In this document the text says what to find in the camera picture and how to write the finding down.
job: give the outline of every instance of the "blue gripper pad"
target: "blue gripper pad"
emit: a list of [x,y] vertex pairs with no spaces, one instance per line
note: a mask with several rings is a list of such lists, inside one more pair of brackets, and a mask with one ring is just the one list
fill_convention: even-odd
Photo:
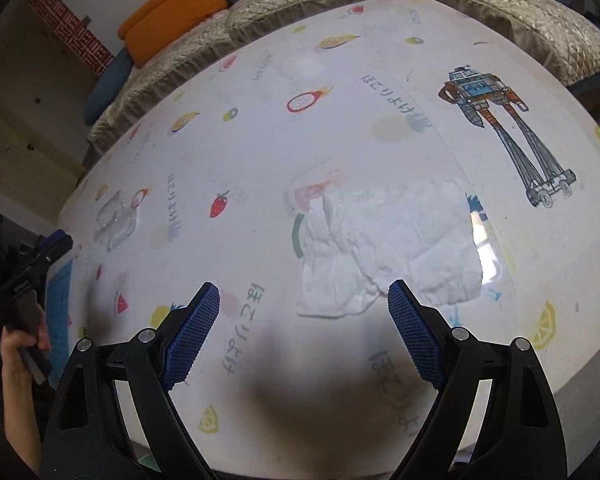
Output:
[[389,287],[389,314],[423,380],[439,390],[446,382],[440,365],[442,349],[398,282]]
[[199,298],[196,295],[193,301],[196,305],[166,348],[160,382],[167,391],[187,378],[220,312],[220,292],[214,285],[210,284],[206,292]]

